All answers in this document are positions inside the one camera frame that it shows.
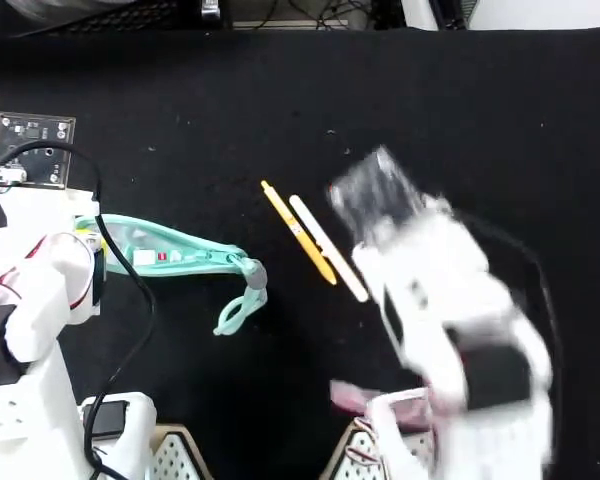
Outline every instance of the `circuit board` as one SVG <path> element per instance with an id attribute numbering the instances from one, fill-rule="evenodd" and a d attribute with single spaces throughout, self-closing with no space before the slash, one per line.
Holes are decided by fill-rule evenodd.
<path id="1" fill-rule="evenodd" d="M 73 143 L 76 119 L 26 113 L 0 112 L 0 155 L 33 140 Z M 69 177 L 71 154 L 53 148 L 24 152 L 5 168 L 23 168 L 23 187 L 64 189 Z M 0 180 L 0 186 L 8 185 Z"/>

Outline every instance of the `sticker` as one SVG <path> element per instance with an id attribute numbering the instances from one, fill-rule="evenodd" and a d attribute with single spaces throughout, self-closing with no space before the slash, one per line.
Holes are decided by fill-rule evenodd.
<path id="1" fill-rule="evenodd" d="M 136 267 L 142 267 L 145 265 L 155 265 L 156 263 L 156 251 L 155 250 L 134 250 L 133 251 L 133 265 Z"/>

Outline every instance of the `black cable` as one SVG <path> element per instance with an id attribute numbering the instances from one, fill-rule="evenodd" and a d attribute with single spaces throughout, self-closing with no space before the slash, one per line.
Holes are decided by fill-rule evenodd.
<path id="1" fill-rule="evenodd" d="M 318 15 L 318 21 L 316 22 L 316 30 L 320 29 L 320 22 L 322 22 L 322 24 L 324 25 L 324 16 L 326 15 L 327 11 L 329 10 L 329 7 L 331 7 L 331 4 L 333 4 L 334 1 L 335 0 L 327 0 L 327 2 L 324 4 L 324 7 L 322 7 L 322 10 L 320 10 L 320 15 Z"/>
<path id="2" fill-rule="evenodd" d="M 289 2 L 289 5 L 291 6 L 291 8 L 293 8 L 295 11 L 300 12 L 301 14 L 303 14 L 305 17 L 313 20 L 314 22 L 316 22 L 316 25 L 320 25 L 322 24 L 322 26 L 328 30 L 331 30 L 331 27 L 327 24 L 325 24 L 324 22 L 321 22 L 319 18 L 314 17 L 313 15 L 311 15 L 309 12 L 307 12 L 305 9 L 303 9 L 300 5 L 298 5 L 295 0 L 287 0 Z"/>
<path id="3" fill-rule="evenodd" d="M 21 155 L 24 152 L 36 150 L 39 148 L 54 148 L 54 149 L 61 150 L 64 152 L 69 152 L 69 153 L 72 153 L 73 155 L 75 155 L 76 157 L 79 157 L 84 162 L 88 163 L 89 166 L 91 167 L 91 169 L 93 171 L 93 175 L 95 177 L 95 188 L 93 191 L 93 200 L 100 203 L 101 194 L 102 194 L 102 174 L 100 172 L 100 168 L 98 167 L 98 164 L 95 161 L 93 161 L 88 155 L 86 155 L 81 150 L 79 150 L 78 148 L 76 148 L 75 146 L 73 146 L 71 144 L 64 143 L 64 142 L 57 142 L 57 141 L 53 141 L 53 140 L 35 140 L 33 142 L 28 142 L 28 143 L 19 145 L 16 148 L 9 150 L 9 151 L 5 152 L 4 154 L 0 155 L 0 167 L 15 160 L 19 155 Z M 142 350 L 142 348 L 144 348 L 144 346 L 151 339 L 153 332 L 155 330 L 155 325 L 156 325 L 157 304 L 156 304 L 155 296 L 154 296 L 153 292 L 151 291 L 151 289 L 149 288 L 149 286 L 145 283 L 145 281 L 142 279 L 142 277 L 140 277 L 140 275 L 138 275 L 138 272 L 136 272 L 136 270 L 133 268 L 133 265 L 131 265 L 131 263 L 125 258 L 125 256 L 122 254 L 122 252 L 116 245 L 116 243 L 113 241 L 113 238 L 111 237 L 111 234 L 109 233 L 109 230 L 107 230 L 107 226 L 105 225 L 104 220 L 102 219 L 102 215 L 101 214 L 96 215 L 95 221 L 96 221 L 96 225 L 98 225 L 98 228 L 100 229 L 100 234 L 104 238 L 109 249 L 111 250 L 113 255 L 116 257 L 116 259 L 122 264 L 122 266 L 127 271 L 129 276 L 131 277 L 131 279 L 134 281 L 136 286 L 142 292 L 142 295 L 149 307 L 149 314 L 150 314 L 150 321 L 149 321 L 149 326 L 147 327 L 147 330 L 142 335 L 140 340 L 134 345 L 134 347 L 123 358 L 123 360 L 120 362 L 120 364 L 118 365 L 116 370 L 107 379 L 107 381 L 103 384 L 102 388 L 100 389 L 100 393 L 96 396 L 96 399 L 93 402 L 91 410 L 89 411 L 89 415 L 87 415 L 87 420 L 86 420 L 86 424 L 85 424 L 85 428 L 84 428 L 84 455 L 85 455 L 85 458 L 87 459 L 87 462 L 89 463 L 89 465 L 91 465 L 91 467 L 93 467 L 95 470 L 93 475 L 91 476 L 91 478 L 96 479 L 96 478 L 98 478 L 98 475 L 104 474 L 104 475 L 108 475 L 109 477 L 113 478 L 114 480 L 127 480 L 120 473 L 118 473 L 115 470 L 113 470 L 112 468 L 104 465 L 102 463 L 102 460 L 100 460 L 100 457 L 98 457 L 96 452 L 94 452 L 94 450 L 93 450 L 93 427 L 95 424 L 96 416 L 98 414 L 98 410 L 100 409 L 100 407 L 102 405 L 104 397 L 111 391 L 116 380 L 118 379 L 118 377 L 120 376 L 122 371 L 131 362 L 133 357 L 135 357 L 135 355 L 140 350 Z"/>
<path id="4" fill-rule="evenodd" d="M 555 386 L 555 408 L 553 422 L 553 461 L 552 466 L 557 464 L 558 454 L 560 452 L 560 441 L 562 436 L 562 402 L 563 402 L 563 369 L 564 369 L 564 346 L 560 332 L 556 312 L 553 305 L 549 282 L 540 262 L 540 257 L 536 252 L 529 248 L 522 240 L 517 239 L 506 230 L 484 220 L 476 215 L 472 215 L 460 210 L 453 209 L 453 215 L 461 222 L 474 226 L 477 231 L 487 237 L 494 238 L 505 245 L 517 250 L 527 259 L 536 269 L 542 297 L 544 299 L 546 314 L 549 320 L 551 330 L 551 340 L 553 342 L 553 363 L 554 363 L 554 386 Z"/>
<path id="5" fill-rule="evenodd" d="M 262 22 L 259 25 L 257 25 L 256 27 L 253 27 L 252 30 L 260 30 L 267 23 L 269 23 L 271 21 L 271 19 L 273 18 L 273 15 L 276 13 L 279 3 L 280 3 L 280 0 L 273 0 L 273 2 L 271 2 L 271 6 L 269 7 L 269 11 L 267 12 L 267 14 L 264 17 L 264 20 L 262 20 Z"/>

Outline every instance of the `red wire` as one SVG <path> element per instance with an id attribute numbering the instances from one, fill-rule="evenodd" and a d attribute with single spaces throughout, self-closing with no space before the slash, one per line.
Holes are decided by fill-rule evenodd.
<path id="1" fill-rule="evenodd" d="M 33 247 L 33 249 L 29 253 L 27 253 L 27 256 L 24 258 L 32 258 L 33 256 L 35 256 L 35 254 L 38 253 L 38 250 L 40 250 L 40 247 L 42 246 L 42 243 L 45 241 L 46 238 L 47 238 L 46 235 L 44 237 L 42 237 L 40 239 L 40 241 L 38 243 L 36 243 L 36 246 Z M 7 275 L 9 275 L 10 273 L 13 273 L 15 271 L 16 271 L 16 267 L 11 267 L 9 270 L 7 270 L 2 275 L 0 275 L 0 284 L 3 284 L 4 279 L 7 278 Z"/>

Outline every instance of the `white pen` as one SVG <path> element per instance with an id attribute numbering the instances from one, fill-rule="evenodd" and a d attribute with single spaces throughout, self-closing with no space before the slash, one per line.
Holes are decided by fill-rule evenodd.
<path id="1" fill-rule="evenodd" d="M 313 235 L 316 243 L 322 247 L 322 254 L 331 261 L 331 265 L 342 277 L 344 283 L 347 284 L 349 290 L 358 299 L 359 302 L 366 302 L 369 300 L 369 293 L 364 288 L 362 282 L 358 279 L 354 271 L 351 269 L 347 261 L 344 259 L 342 254 L 338 251 L 333 242 L 329 239 L 324 230 L 311 214 L 307 206 L 297 195 L 291 195 L 289 203 L 304 223 L 309 233 Z"/>

